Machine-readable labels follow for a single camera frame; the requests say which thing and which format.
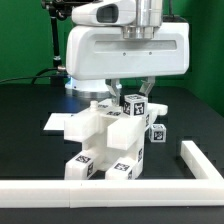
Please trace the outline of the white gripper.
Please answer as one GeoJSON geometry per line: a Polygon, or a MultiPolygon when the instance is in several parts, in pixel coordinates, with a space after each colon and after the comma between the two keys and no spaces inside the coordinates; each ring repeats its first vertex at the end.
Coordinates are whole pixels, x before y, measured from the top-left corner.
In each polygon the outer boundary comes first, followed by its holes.
{"type": "Polygon", "coordinates": [[[74,8],[71,18],[66,70],[77,80],[107,79],[114,106],[120,78],[147,77],[139,90],[147,97],[155,85],[150,76],[189,67],[189,24],[165,22],[163,0],[101,0],[74,8]]]}

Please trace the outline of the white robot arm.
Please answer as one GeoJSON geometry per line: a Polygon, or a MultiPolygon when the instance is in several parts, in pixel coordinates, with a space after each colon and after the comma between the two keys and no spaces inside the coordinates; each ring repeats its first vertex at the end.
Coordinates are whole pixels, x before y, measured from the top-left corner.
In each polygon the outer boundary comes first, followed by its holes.
{"type": "Polygon", "coordinates": [[[165,22],[163,0],[101,0],[72,10],[66,70],[102,80],[120,103],[121,78],[179,75],[189,67],[189,24],[165,22]]]}

